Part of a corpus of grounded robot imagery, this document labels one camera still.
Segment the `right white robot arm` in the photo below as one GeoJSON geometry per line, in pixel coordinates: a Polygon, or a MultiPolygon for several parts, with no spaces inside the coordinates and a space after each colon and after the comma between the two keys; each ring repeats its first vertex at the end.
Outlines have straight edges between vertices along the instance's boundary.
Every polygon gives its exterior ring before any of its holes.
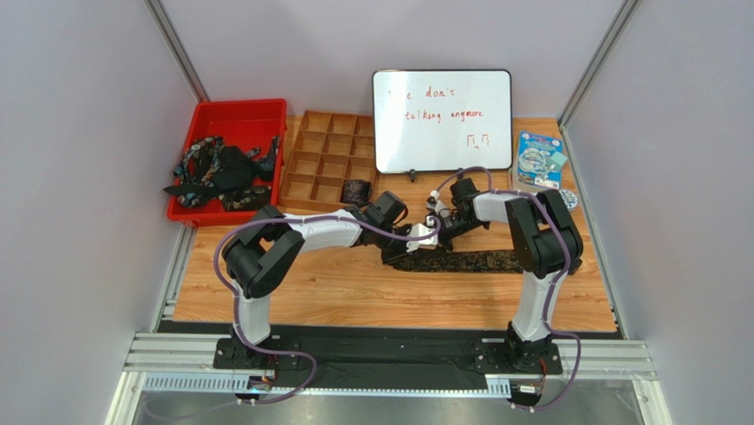
{"type": "Polygon", "coordinates": [[[518,370],[533,367],[549,355],[556,298],[583,253],[572,215],[556,189],[479,191],[465,178],[451,186],[451,194],[452,209],[442,205],[437,191],[429,198],[433,205],[428,210],[442,220],[442,242],[492,222],[509,226],[523,283],[518,309],[506,331],[505,361],[518,370]]]}

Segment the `black gold key pattern tie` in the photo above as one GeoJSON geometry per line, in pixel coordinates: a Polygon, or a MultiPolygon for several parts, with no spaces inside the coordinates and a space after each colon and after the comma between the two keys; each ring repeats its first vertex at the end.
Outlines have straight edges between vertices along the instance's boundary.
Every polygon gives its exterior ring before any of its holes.
{"type": "Polygon", "coordinates": [[[411,266],[391,266],[415,273],[522,274],[524,269],[514,250],[451,252],[420,250],[421,257],[411,266]]]}

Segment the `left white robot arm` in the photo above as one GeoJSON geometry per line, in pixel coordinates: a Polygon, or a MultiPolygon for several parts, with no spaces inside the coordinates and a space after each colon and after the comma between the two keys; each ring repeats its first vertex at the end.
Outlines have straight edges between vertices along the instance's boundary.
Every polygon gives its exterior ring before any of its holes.
{"type": "Polygon", "coordinates": [[[413,253],[422,243],[437,242],[439,221],[398,227],[406,206],[386,191],[374,202],[348,205],[330,213],[295,215],[272,205],[224,236],[214,266],[234,300],[234,332],[246,346],[259,345],[271,334],[272,293],[282,284],[296,258],[309,251],[374,245],[383,251],[413,253]]]}

